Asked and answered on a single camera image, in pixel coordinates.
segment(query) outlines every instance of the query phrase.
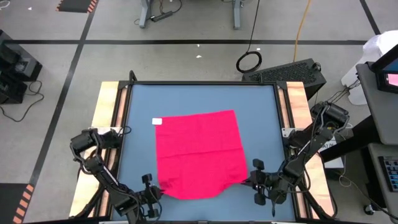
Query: blue table surface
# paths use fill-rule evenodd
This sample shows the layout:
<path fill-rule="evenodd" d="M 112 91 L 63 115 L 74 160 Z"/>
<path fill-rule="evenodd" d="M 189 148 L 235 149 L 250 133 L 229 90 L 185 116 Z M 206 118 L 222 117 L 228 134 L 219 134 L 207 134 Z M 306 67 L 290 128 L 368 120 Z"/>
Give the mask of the blue table surface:
<path fill-rule="evenodd" d="M 127 125 L 132 131 L 124 138 L 118 179 L 134 191 L 144 189 L 141 176 L 151 173 L 157 183 L 155 128 L 152 118 L 234 110 L 248 170 L 252 160 L 261 159 L 266 172 L 276 171 L 284 160 L 282 137 L 273 86 L 134 85 Z M 160 202 L 160 220 L 165 221 L 293 221 L 291 196 L 282 205 L 254 203 L 256 192 L 233 185 L 215 198 L 177 200 L 167 195 Z M 126 220 L 116 212 L 113 220 Z"/>

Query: gray desk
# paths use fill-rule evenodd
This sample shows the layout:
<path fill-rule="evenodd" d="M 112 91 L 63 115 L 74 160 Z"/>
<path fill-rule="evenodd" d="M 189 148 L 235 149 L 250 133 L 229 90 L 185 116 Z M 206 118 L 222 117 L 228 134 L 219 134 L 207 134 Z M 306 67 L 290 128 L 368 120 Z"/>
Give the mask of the gray desk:
<path fill-rule="evenodd" d="M 376 75 L 367 64 L 358 64 L 356 69 L 371 116 L 353 128 L 354 137 L 321 152 L 325 162 L 362 149 L 372 142 L 398 146 L 398 94 L 378 90 Z"/>
<path fill-rule="evenodd" d="M 134 84 L 118 179 L 131 189 L 142 189 L 141 176 L 151 173 L 157 183 L 155 127 L 152 118 L 234 110 L 248 170 L 252 160 L 262 159 L 266 170 L 276 171 L 284 160 L 282 137 L 273 86 L 140 85 Z M 163 221 L 294 221 L 292 197 L 282 205 L 254 203 L 256 192 L 233 185 L 215 198 L 177 200 L 164 195 L 160 202 Z M 113 220 L 125 220 L 114 213 Z"/>
<path fill-rule="evenodd" d="M 152 16 L 152 5 L 153 0 L 141 0 L 142 11 L 139 19 L 139 27 L 145 28 L 146 21 Z M 233 16 L 234 16 L 234 29 L 241 28 L 241 0 L 233 0 Z"/>
<path fill-rule="evenodd" d="M 376 171 L 376 176 L 379 181 L 386 207 L 390 213 L 398 217 L 398 193 L 390 192 L 378 159 L 379 156 L 398 156 L 398 147 L 372 143 L 369 144 L 368 149 L 373 161 L 374 170 Z M 393 223 L 398 223 L 398 221 L 394 219 L 391 219 L 391 221 Z"/>

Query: keyboard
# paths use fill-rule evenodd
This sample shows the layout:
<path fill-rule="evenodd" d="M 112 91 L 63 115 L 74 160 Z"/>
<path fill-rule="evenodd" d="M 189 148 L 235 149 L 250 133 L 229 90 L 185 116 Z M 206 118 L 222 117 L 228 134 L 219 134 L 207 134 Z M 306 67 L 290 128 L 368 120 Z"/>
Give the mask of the keyboard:
<path fill-rule="evenodd" d="M 398 157 L 379 156 L 387 185 L 391 192 L 398 192 Z"/>
<path fill-rule="evenodd" d="M 314 69 L 306 62 L 291 63 L 277 68 L 269 68 L 249 76 L 250 81 L 258 81 L 260 75 L 265 82 L 287 81 L 303 82 L 309 84 L 315 82 Z"/>

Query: floor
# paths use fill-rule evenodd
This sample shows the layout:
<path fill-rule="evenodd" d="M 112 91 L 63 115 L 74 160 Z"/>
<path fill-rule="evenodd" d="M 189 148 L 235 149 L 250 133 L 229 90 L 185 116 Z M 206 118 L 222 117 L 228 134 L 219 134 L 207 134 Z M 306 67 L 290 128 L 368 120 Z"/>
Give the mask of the floor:
<path fill-rule="evenodd" d="M 247 50 L 257 1 L 244 1 L 240 30 L 233 30 L 231 3 L 182 1 L 181 11 L 149 21 L 146 29 L 133 23 L 141 12 L 140 1 L 99 0 L 91 14 L 57 12 L 59 0 L 11 0 L 0 10 L 0 29 L 44 66 L 39 75 L 44 101 L 23 122 L 0 116 L 0 182 L 35 186 L 24 222 L 68 217 L 78 171 L 68 143 L 91 124 L 101 82 L 125 80 L 130 70 L 139 80 L 241 79 L 235 62 Z M 251 46 L 263 56 L 261 68 L 292 61 L 306 3 L 261 1 Z M 178 5 L 165 1 L 164 10 Z M 154 14 L 158 8 L 156 1 Z M 312 1 L 297 59 L 313 58 L 322 65 L 327 84 L 317 101 L 343 89 L 340 79 L 361 58 L 366 40 L 398 29 L 397 8 L 396 0 Z M 252 58 L 243 61 L 247 68 L 254 63 Z M 4 108 L 19 118 L 33 101 L 35 96 L 27 96 L 23 104 Z M 367 106 L 353 106 L 346 96 L 337 104 L 350 112 L 353 125 L 369 115 Z M 353 177 L 360 169 L 353 166 L 355 159 L 348 156 L 348 175 Z M 354 188 L 332 180 L 330 187 L 341 220 L 389 223 L 381 212 L 365 215 L 367 201 Z"/>

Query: table leg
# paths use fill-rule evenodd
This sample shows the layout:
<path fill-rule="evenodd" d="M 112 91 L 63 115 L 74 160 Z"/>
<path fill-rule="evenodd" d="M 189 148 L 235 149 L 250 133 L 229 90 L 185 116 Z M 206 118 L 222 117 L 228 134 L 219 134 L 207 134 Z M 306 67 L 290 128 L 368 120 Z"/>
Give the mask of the table leg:
<path fill-rule="evenodd" d="M 139 27 L 145 28 L 146 21 L 152 15 L 151 12 L 152 0 L 141 0 L 141 4 L 142 4 L 142 11 L 141 11 L 141 17 L 139 18 Z"/>
<path fill-rule="evenodd" d="M 241 28 L 241 0 L 234 0 L 234 29 Z"/>
<path fill-rule="evenodd" d="M 324 162 L 332 161 L 349 152 L 363 149 L 372 142 L 380 142 L 373 117 L 368 116 L 353 128 L 354 136 L 321 152 Z"/>

